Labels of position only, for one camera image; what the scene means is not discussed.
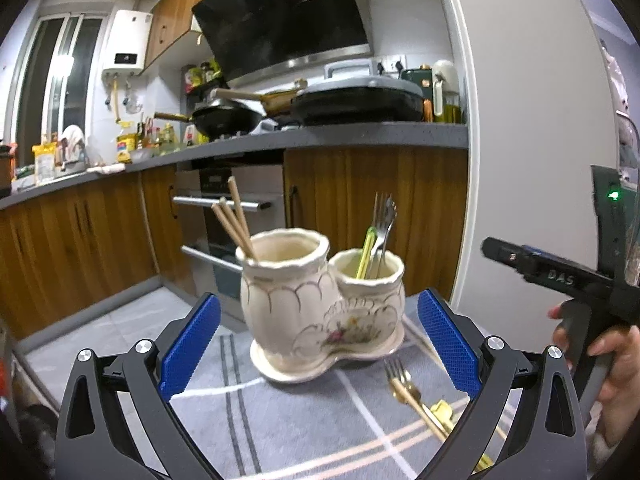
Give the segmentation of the person right hand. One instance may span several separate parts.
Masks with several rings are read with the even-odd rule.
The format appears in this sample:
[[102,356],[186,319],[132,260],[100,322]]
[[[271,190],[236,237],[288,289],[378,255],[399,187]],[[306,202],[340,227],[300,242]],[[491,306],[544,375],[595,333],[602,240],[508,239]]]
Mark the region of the person right hand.
[[593,465],[601,466],[639,414],[639,327],[612,327],[590,344],[587,353],[614,356],[598,395],[600,417],[589,443]]

